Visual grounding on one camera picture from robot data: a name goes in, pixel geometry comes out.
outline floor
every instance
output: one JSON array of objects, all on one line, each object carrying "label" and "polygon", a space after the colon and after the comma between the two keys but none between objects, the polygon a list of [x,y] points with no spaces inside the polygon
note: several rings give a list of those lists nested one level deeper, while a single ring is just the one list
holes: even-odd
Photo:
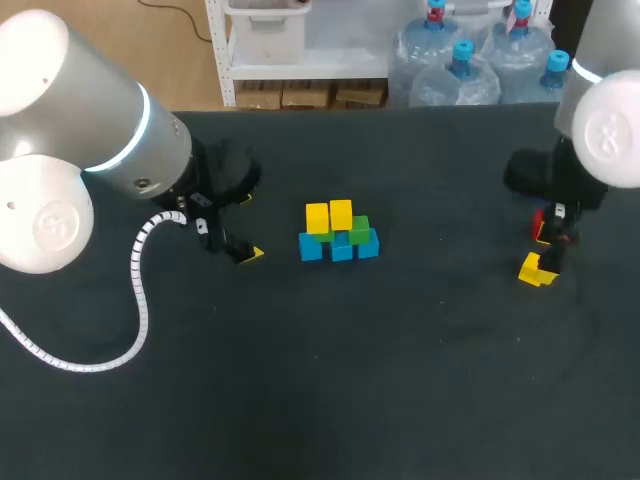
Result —
[{"label": "floor", "polygon": [[[192,14],[200,35],[210,37],[204,0],[145,3],[179,5]],[[223,109],[211,44],[196,37],[184,13],[136,0],[0,0],[0,22],[30,8],[59,15],[167,108]]]}]

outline black cable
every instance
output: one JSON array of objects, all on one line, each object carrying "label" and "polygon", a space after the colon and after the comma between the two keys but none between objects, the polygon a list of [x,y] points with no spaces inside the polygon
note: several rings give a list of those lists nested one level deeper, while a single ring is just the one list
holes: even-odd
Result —
[{"label": "black cable", "polygon": [[198,27],[196,26],[196,21],[193,19],[193,16],[191,15],[191,13],[189,13],[187,10],[185,10],[182,7],[177,7],[175,5],[156,5],[153,3],[145,3],[142,0],[138,0],[138,3],[140,5],[144,5],[145,7],[152,7],[152,8],[169,8],[171,10],[178,10],[182,13],[184,13],[185,15],[187,15],[187,17],[189,17],[189,20],[191,20],[191,25],[193,25],[193,31],[196,34],[196,37],[198,37],[200,40],[202,40],[203,42],[207,42],[207,43],[213,43],[211,41],[210,38],[205,38],[202,35],[200,35],[200,33],[198,32]]}]

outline white cable wrap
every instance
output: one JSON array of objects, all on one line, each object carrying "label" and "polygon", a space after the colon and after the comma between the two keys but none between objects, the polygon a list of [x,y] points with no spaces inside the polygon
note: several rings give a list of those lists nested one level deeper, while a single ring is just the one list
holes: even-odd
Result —
[{"label": "white cable wrap", "polygon": [[11,320],[2,309],[0,309],[0,322],[9,330],[18,342],[22,344],[31,354],[48,363],[52,367],[59,368],[61,370],[68,370],[70,372],[77,373],[94,373],[104,372],[120,367],[135,357],[144,341],[147,338],[147,332],[149,330],[149,311],[147,309],[147,298],[144,295],[144,288],[142,287],[142,277],[140,274],[140,256],[142,249],[151,231],[166,221],[172,221],[179,223],[180,225],[186,225],[187,219],[180,212],[162,212],[158,215],[154,215],[147,223],[144,224],[140,233],[136,236],[136,241],[133,244],[133,251],[131,252],[131,283],[133,285],[133,291],[136,296],[136,302],[138,303],[138,313],[140,316],[140,329],[138,330],[138,336],[131,346],[131,348],[122,356],[111,360],[110,362],[98,363],[95,365],[83,365],[80,363],[70,363],[60,360],[53,355],[45,352],[35,343],[33,343],[29,337],[27,337],[18,326]]}]

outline green block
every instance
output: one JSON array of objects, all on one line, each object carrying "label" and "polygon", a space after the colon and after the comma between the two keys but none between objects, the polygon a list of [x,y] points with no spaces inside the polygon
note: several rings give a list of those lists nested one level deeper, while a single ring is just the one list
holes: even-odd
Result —
[{"label": "green block", "polygon": [[349,243],[351,245],[366,245],[371,240],[369,218],[366,215],[353,217],[353,228],[349,230]]},{"label": "green block", "polygon": [[329,230],[329,233],[318,233],[313,235],[313,238],[318,243],[329,243],[336,239],[336,232]]}]

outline blue block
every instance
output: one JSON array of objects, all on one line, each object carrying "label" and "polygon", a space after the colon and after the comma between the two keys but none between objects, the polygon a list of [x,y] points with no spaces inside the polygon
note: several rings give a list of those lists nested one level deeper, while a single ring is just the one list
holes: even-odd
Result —
[{"label": "blue block", "polygon": [[373,258],[380,254],[380,242],[376,229],[370,229],[371,240],[364,245],[358,245],[358,258]]},{"label": "blue block", "polygon": [[335,240],[331,242],[331,260],[334,262],[353,260],[353,247],[349,243],[348,233],[336,233]]},{"label": "blue block", "polygon": [[322,244],[318,243],[313,235],[301,233],[298,235],[298,247],[300,248],[300,258],[303,262],[322,260]]}]

